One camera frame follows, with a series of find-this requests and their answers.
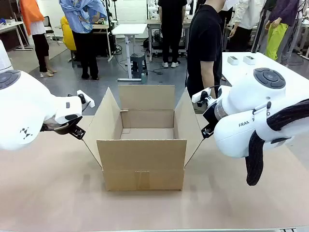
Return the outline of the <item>white standing desk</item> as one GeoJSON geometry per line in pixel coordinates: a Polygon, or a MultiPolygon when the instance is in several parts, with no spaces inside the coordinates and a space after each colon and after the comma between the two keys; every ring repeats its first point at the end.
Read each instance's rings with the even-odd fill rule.
{"type": "Polygon", "coordinates": [[[133,38],[133,47],[135,46],[135,36],[141,35],[146,30],[147,24],[120,24],[112,30],[112,34],[124,35],[126,45],[126,61],[127,61],[127,78],[118,78],[118,82],[140,82],[141,78],[132,77],[131,59],[129,43],[130,38],[133,38]]]}

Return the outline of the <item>white side table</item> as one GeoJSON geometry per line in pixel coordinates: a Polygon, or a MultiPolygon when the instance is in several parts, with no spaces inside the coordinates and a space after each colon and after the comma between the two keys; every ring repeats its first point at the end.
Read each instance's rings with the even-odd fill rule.
{"type": "Polygon", "coordinates": [[[0,25],[0,34],[6,33],[6,32],[9,32],[9,31],[15,31],[16,34],[17,34],[18,41],[19,41],[19,46],[17,46],[14,49],[14,51],[32,51],[33,48],[30,47],[30,45],[28,43],[28,39],[26,38],[26,36],[24,34],[22,34],[23,38],[24,38],[24,40],[27,44],[26,46],[24,46],[23,40],[22,40],[21,35],[19,33],[19,31],[22,32],[21,26],[26,28],[23,21],[16,21],[16,22],[12,22],[12,23],[6,24],[6,25],[1,24],[0,25]]]}

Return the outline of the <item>person in black polo shirt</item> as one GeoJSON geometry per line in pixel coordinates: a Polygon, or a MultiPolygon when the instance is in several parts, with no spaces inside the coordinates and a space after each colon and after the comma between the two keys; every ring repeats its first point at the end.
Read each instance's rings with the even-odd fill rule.
{"type": "Polygon", "coordinates": [[[204,90],[201,61],[213,61],[214,86],[211,96],[218,97],[222,78],[222,22],[219,12],[226,0],[205,0],[195,13],[189,29],[187,52],[188,77],[186,87],[190,96],[204,90]]]}

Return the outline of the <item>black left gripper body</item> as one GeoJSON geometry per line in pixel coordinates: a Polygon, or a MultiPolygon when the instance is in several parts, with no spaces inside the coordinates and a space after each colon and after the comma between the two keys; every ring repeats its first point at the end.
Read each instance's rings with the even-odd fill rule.
{"type": "Polygon", "coordinates": [[[80,116],[80,117],[77,117],[71,121],[68,121],[64,124],[58,124],[58,123],[43,123],[42,127],[41,127],[41,131],[54,131],[54,132],[57,132],[57,133],[69,133],[69,128],[70,128],[70,125],[72,124],[78,124],[81,119],[83,117],[80,116]]]}

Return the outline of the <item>grey plastic stool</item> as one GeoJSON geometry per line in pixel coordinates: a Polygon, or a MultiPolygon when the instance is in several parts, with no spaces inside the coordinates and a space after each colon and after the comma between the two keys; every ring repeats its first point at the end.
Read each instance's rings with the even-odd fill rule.
{"type": "Polygon", "coordinates": [[[142,79],[143,75],[148,75],[146,56],[143,54],[133,53],[130,56],[131,60],[131,73],[135,78],[142,79]]]}

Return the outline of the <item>person in dark clothes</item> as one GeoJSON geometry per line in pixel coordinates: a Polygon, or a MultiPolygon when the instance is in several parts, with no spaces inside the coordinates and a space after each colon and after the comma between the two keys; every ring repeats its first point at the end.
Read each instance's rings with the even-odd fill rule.
{"type": "Polygon", "coordinates": [[[219,15],[221,17],[221,31],[222,31],[222,40],[223,40],[223,52],[226,50],[228,36],[230,34],[230,29],[228,27],[229,22],[232,18],[233,8],[230,8],[228,11],[221,10],[219,15]]]}

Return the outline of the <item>person in purple top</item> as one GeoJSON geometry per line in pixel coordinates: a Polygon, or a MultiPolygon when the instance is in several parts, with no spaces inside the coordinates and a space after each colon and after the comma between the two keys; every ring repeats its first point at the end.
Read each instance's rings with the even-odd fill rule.
{"type": "Polygon", "coordinates": [[[299,12],[306,5],[307,0],[277,0],[266,23],[268,30],[267,47],[265,55],[276,61],[278,49],[289,27],[291,27],[299,12]]]}

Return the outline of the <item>person in blue shirt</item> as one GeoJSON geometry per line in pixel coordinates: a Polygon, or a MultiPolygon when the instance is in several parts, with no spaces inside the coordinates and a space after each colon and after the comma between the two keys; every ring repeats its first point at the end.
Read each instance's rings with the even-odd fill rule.
{"type": "Polygon", "coordinates": [[[101,0],[59,0],[72,30],[77,55],[82,66],[82,79],[98,80],[98,65],[93,42],[93,24],[107,17],[101,0]]]}

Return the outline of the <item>yellow chair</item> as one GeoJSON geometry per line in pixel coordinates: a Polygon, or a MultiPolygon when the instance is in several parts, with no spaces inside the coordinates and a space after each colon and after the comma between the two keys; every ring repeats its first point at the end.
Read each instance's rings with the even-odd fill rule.
{"type": "Polygon", "coordinates": [[[70,51],[76,51],[73,33],[65,16],[61,18],[60,24],[63,32],[63,43],[70,51]]]}

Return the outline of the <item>black stand pole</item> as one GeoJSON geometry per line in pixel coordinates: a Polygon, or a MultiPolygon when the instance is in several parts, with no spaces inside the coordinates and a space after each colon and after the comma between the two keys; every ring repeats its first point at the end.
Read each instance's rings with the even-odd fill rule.
{"type": "Polygon", "coordinates": [[[267,30],[265,29],[269,15],[272,11],[273,0],[265,0],[264,6],[260,13],[260,20],[256,29],[253,45],[251,48],[252,53],[265,53],[267,45],[267,30]]]}

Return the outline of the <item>person in white shirt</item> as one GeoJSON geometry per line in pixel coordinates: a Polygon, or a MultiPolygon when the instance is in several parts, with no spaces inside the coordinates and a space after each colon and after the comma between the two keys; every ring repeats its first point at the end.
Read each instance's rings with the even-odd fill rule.
{"type": "Polygon", "coordinates": [[[239,0],[233,17],[233,28],[229,34],[229,52],[244,52],[253,27],[259,22],[265,0],[239,0]]]}

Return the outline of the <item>large white table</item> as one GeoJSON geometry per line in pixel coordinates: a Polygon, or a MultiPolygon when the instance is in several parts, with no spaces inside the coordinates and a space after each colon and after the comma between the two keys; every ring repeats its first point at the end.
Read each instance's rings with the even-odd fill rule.
{"type": "Polygon", "coordinates": [[[295,97],[302,95],[309,99],[309,80],[287,67],[277,63],[261,53],[251,52],[223,52],[222,53],[222,75],[230,83],[235,84],[245,74],[252,72],[256,68],[270,68],[279,72],[286,81],[286,96],[295,97]],[[235,56],[239,59],[238,65],[231,65],[227,62],[228,56],[235,56]],[[248,65],[243,62],[244,56],[255,58],[255,65],[248,65]]]}

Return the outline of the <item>cluttered desk with green device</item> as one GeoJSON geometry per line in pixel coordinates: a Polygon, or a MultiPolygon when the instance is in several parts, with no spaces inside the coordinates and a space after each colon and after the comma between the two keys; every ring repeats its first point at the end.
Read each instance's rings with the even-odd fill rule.
{"type": "Polygon", "coordinates": [[[111,62],[113,59],[114,55],[111,52],[111,44],[110,44],[110,39],[109,39],[109,32],[108,29],[110,28],[109,25],[106,24],[93,24],[93,34],[105,34],[106,35],[106,40],[107,40],[107,48],[108,48],[108,60],[107,62],[111,62]]]}

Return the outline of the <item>black office chair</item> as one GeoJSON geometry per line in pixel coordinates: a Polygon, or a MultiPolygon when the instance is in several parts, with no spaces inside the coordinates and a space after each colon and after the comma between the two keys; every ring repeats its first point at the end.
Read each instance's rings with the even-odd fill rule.
{"type": "Polygon", "coordinates": [[[55,31],[54,31],[54,29],[51,25],[51,21],[50,21],[49,16],[44,17],[43,25],[44,25],[44,28],[45,28],[46,38],[49,38],[51,41],[56,42],[57,45],[60,45],[62,43],[63,37],[55,35],[55,31]]]}

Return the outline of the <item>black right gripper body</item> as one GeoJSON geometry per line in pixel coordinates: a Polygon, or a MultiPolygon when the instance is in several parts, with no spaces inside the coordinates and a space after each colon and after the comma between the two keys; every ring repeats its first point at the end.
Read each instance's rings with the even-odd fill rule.
{"type": "Polygon", "coordinates": [[[203,113],[203,117],[207,120],[208,125],[207,127],[214,129],[216,124],[218,123],[218,119],[216,118],[215,115],[215,106],[217,103],[213,103],[208,108],[206,111],[203,113]]]}

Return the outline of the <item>person in black outfit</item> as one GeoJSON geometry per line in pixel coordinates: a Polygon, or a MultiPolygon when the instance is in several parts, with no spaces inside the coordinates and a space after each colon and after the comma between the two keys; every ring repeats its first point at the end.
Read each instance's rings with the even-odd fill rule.
{"type": "Polygon", "coordinates": [[[183,28],[187,0],[158,0],[159,17],[163,36],[163,68],[168,68],[169,51],[172,51],[171,67],[178,67],[179,43],[183,28]]]}

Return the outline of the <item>grey work table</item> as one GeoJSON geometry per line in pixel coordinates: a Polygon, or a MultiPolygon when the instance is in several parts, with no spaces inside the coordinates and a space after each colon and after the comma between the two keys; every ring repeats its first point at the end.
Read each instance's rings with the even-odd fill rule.
{"type": "MultiPolygon", "coordinates": [[[[179,43],[179,55],[187,57],[189,28],[191,19],[186,18],[183,23],[182,37],[179,43]]],[[[162,54],[162,33],[161,24],[158,19],[147,19],[146,24],[148,27],[148,50],[149,61],[152,62],[154,57],[162,54]]]]}

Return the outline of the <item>person's right forearm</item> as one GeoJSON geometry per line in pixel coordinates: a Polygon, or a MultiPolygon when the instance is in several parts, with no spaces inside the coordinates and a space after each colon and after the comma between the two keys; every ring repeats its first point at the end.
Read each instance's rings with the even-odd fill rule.
{"type": "Polygon", "coordinates": [[[213,61],[201,61],[201,76],[204,89],[214,86],[213,61]]]}

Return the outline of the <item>brown cardboard box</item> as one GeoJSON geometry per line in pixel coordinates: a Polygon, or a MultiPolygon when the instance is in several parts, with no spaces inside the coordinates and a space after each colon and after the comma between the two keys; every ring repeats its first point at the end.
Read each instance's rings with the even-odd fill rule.
{"type": "Polygon", "coordinates": [[[108,191],[182,190],[185,167],[203,136],[187,90],[170,85],[110,89],[83,142],[100,165],[108,191]]]}

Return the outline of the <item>person in orange top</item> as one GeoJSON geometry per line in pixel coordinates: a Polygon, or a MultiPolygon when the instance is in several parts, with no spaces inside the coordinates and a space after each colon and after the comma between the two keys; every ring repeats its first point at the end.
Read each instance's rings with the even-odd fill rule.
{"type": "Polygon", "coordinates": [[[19,1],[27,34],[32,37],[34,42],[35,53],[39,62],[40,76],[52,77],[56,73],[56,70],[49,64],[49,44],[45,37],[44,17],[40,12],[36,0],[19,1]]]}

